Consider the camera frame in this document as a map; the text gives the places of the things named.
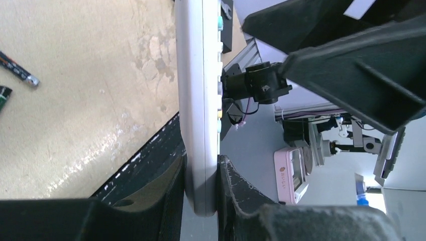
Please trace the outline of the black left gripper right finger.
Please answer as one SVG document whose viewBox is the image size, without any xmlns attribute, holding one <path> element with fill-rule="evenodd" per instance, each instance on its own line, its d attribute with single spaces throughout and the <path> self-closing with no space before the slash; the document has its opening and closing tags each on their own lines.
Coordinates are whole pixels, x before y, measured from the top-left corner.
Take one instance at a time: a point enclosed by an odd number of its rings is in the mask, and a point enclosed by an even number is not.
<svg viewBox="0 0 426 241">
<path fill-rule="evenodd" d="M 224 155 L 218 157 L 219 240 L 402 240 L 382 211 L 369 206 L 277 203 Z"/>
</svg>

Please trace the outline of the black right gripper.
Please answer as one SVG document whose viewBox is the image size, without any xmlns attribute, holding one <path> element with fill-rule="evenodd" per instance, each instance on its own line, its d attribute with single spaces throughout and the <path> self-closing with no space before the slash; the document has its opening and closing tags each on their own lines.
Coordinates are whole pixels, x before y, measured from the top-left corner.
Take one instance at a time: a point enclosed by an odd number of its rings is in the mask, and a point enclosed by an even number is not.
<svg viewBox="0 0 426 241">
<path fill-rule="evenodd" d="M 316 47 L 390 22 L 425 14 L 425 1 L 284 1 L 248 15 L 244 33 L 284 52 Z M 223 100 L 253 98 L 273 104 L 292 85 L 279 72 L 281 62 L 263 62 L 242 70 L 239 64 L 223 71 Z"/>
</svg>

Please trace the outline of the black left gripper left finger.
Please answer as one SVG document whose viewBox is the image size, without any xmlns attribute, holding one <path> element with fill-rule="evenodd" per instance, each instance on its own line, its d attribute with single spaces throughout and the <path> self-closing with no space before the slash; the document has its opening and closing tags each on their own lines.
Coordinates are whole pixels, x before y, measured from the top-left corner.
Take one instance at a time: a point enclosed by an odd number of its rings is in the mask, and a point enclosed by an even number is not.
<svg viewBox="0 0 426 241">
<path fill-rule="evenodd" d="M 1 240 L 179 240 L 185 158 L 108 205 L 98 199 L 1 202 Z"/>
</svg>

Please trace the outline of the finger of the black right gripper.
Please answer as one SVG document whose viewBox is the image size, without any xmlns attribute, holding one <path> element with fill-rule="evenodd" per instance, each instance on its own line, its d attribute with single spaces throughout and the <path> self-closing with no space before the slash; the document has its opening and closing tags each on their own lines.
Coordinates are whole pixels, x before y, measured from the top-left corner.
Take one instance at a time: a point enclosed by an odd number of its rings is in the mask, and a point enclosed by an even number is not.
<svg viewBox="0 0 426 241">
<path fill-rule="evenodd" d="M 280 73 L 392 134 L 425 110 L 425 15 L 293 52 Z"/>
</svg>

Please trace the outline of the white remote control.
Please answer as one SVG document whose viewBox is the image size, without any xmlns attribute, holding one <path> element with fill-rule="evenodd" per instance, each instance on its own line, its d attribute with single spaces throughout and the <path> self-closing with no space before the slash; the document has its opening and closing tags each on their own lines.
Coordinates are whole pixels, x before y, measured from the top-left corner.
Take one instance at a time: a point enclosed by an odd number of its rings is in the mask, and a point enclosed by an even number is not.
<svg viewBox="0 0 426 241">
<path fill-rule="evenodd" d="M 185 193 L 194 213 L 215 214 L 220 153 L 223 63 L 219 1 L 176 1 L 181 136 L 187 155 Z"/>
</svg>

